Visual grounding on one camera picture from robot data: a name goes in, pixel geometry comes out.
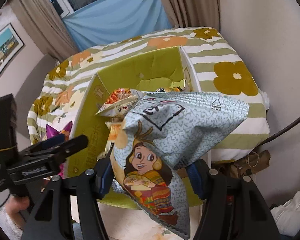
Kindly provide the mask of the person left hand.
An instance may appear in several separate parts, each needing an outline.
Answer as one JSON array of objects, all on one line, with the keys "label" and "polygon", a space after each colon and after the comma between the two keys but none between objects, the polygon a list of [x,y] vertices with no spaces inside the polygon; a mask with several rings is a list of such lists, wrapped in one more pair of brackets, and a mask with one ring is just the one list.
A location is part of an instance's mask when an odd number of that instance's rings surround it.
[{"label": "person left hand", "polygon": [[26,210],[30,205],[29,197],[11,196],[5,204],[5,210],[12,222],[20,229],[23,229],[26,220],[21,215],[21,211]]}]

